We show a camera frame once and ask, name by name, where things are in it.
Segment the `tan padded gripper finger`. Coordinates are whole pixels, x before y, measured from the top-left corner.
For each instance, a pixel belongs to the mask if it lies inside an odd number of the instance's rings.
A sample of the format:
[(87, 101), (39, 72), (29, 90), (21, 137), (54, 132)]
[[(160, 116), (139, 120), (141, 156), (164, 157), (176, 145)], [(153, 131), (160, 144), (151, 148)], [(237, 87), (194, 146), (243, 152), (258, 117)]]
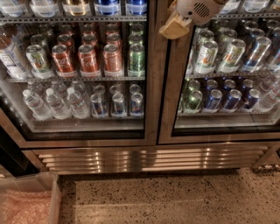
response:
[(159, 33), (167, 39), (178, 39), (189, 33), (192, 23), (190, 18), (184, 18), (173, 11), (167, 14), (167, 20)]

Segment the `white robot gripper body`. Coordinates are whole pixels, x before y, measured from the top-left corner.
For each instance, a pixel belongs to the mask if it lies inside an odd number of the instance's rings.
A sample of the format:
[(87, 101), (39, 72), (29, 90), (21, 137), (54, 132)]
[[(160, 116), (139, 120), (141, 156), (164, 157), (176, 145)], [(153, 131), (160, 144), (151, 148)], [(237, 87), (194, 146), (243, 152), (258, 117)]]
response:
[(196, 25), (207, 23), (219, 14), (229, 0), (177, 0), (180, 16), (191, 19)]

